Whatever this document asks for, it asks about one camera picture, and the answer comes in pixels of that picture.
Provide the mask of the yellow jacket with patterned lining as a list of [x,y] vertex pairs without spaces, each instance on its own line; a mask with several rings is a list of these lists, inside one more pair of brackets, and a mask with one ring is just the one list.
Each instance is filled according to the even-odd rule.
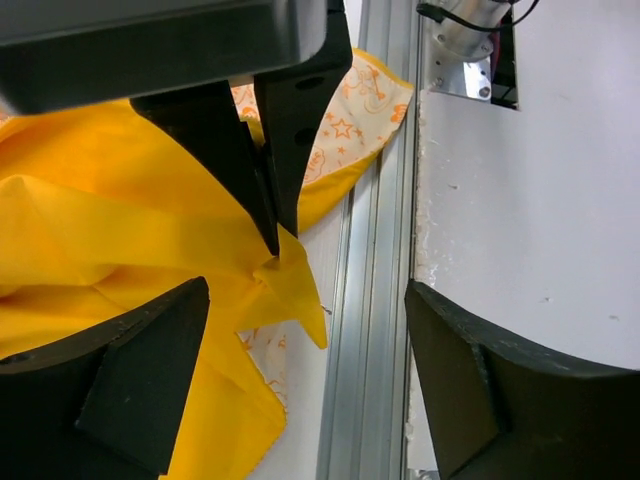
[[281,323],[319,347],[302,244],[279,257],[183,148],[122,101],[1,120],[1,353],[60,340],[203,277],[211,289],[171,479],[244,479],[286,427]]

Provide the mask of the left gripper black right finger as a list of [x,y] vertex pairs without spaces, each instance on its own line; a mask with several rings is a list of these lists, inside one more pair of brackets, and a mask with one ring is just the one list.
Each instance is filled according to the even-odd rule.
[[443,479],[635,479],[639,374],[567,355],[410,281],[405,309]]

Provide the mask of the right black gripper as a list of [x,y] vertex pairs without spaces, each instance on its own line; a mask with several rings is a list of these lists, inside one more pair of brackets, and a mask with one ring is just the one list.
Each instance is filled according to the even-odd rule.
[[4,1],[1,109],[38,115],[134,97],[134,111],[225,188],[277,256],[258,149],[230,85],[216,81],[309,62],[344,13],[341,1]]

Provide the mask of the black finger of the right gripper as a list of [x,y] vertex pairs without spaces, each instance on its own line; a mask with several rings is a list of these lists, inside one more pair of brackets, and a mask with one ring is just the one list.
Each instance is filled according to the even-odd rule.
[[294,236],[299,233],[298,201],[312,147],[352,60],[345,11],[330,9],[325,41],[314,56],[254,78],[277,221]]

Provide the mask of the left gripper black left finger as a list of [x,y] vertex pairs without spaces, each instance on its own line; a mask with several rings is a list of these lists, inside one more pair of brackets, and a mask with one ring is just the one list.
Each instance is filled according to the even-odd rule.
[[204,278],[1,361],[4,479],[169,471],[209,310]]

